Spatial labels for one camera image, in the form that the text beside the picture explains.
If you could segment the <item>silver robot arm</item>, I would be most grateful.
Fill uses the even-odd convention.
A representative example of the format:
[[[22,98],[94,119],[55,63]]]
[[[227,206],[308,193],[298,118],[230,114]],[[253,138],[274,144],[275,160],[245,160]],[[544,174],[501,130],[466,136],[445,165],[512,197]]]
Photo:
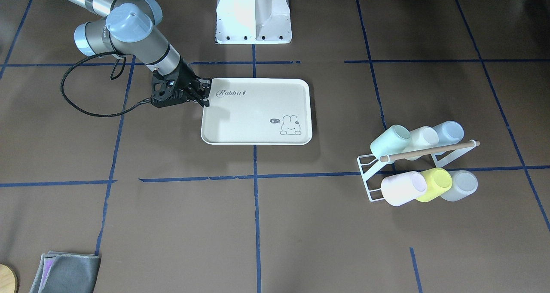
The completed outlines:
[[[86,60],[133,55],[152,72],[151,96],[157,108],[195,102],[208,107],[211,79],[198,77],[157,28],[163,19],[155,0],[69,0],[101,16],[79,25],[74,42]]]

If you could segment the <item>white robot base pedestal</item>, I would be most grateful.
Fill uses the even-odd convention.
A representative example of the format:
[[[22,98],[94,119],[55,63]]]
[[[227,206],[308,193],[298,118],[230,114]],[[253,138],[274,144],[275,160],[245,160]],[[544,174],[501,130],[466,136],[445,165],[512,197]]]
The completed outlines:
[[[289,0],[217,0],[215,41],[221,45],[288,44]]]

